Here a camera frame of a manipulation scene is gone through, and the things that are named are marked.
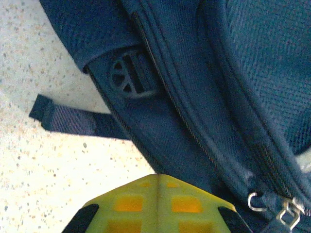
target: zipper pull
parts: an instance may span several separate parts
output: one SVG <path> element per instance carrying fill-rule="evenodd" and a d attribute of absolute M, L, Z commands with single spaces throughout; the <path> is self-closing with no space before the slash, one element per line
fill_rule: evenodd
<path fill-rule="evenodd" d="M 300 222 L 300 213 L 303 212 L 304 206 L 299 203 L 297 198 L 288 199 L 284 198 L 283 209 L 278 213 L 276 219 L 280 221 L 284 226 L 288 227 L 291 231 L 295 228 L 295 226 Z M 290 214 L 293 219 L 291 222 L 284 220 L 285 214 Z"/>

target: plastic buckle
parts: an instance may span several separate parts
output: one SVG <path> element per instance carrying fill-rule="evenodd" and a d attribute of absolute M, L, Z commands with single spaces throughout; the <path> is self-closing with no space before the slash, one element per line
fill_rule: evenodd
<path fill-rule="evenodd" d="M 110 85 L 126 98 L 148 98 L 160 92 L 157 72 L 142 49 L 129 50 L 110 71 Z"/>

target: blue backpack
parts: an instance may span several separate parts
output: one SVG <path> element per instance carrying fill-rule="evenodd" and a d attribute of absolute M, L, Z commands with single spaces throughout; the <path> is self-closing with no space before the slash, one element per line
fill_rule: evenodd
<path fill-rule="evenodd" d="M 253 232 L 311 232 L 309 0 L 40 2 L 111 111 L 38 95 L 44 129 L 132 140 Z"/>

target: metal ring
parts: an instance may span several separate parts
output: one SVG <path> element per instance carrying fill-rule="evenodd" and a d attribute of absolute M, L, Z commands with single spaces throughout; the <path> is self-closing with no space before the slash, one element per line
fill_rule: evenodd
<path fill-rule="evenodd" d="M 256 208 L 256 207 L 252 206 L 251 200 L 252 200 L 253 197 L 256 197 L 256 196 L 258 196 L 258 193 L 256 193 L 256 192 L 251 193 L 250 195 L 248 195 L 248 199 L 247 199 L 248 207 L 251 210 L 256 211 L 256 212 L 265 212 L 265 211 L 267 211 L 267 208 Z"/>

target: yellow plastic object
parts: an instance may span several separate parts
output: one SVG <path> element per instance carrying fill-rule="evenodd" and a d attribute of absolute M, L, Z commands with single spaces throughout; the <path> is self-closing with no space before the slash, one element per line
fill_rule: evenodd
<path fill-rule="evenodd" d="M 85 204 L 99 209 L 86 233 L 229 233 L 218 211 L 235 207 L 168 175 L 148 175 Z"/>

